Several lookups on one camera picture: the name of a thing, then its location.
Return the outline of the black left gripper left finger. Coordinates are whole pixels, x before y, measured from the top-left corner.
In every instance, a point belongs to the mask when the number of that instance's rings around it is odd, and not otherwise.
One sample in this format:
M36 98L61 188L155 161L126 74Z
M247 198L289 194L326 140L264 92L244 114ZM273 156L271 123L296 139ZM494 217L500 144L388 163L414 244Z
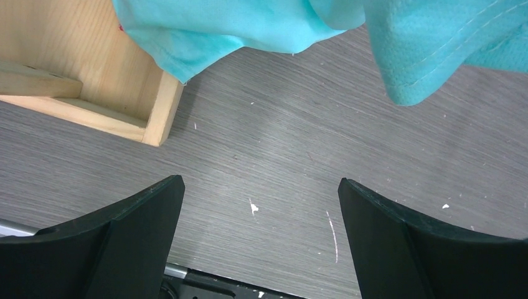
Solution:
M182 208L180 175L27 237L1 238L2 298L157 298Z

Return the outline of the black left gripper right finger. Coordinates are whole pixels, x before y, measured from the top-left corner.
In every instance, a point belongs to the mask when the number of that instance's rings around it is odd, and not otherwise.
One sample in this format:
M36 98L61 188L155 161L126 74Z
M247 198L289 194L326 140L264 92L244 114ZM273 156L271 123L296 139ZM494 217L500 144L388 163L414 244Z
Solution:
M526 298L527 241L458 227L351 179L338 188L363 298Z

